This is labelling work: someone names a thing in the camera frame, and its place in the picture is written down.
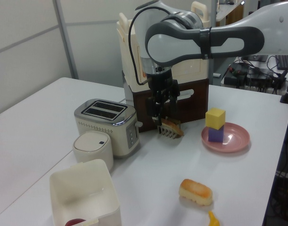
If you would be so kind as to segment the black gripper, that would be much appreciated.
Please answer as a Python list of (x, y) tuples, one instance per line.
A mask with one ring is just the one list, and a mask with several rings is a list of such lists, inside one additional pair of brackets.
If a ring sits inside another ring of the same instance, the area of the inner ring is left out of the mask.
[(155, 124), (162, 124), (160, 104), (169, 100), (170, 108), (177, 108), (177, 98), (180, 95), (179, 84), (173, 79), (171, 69), (159, 74), (147, 74), (147, 79), (152, 97), (146, 99), (146, 113)]

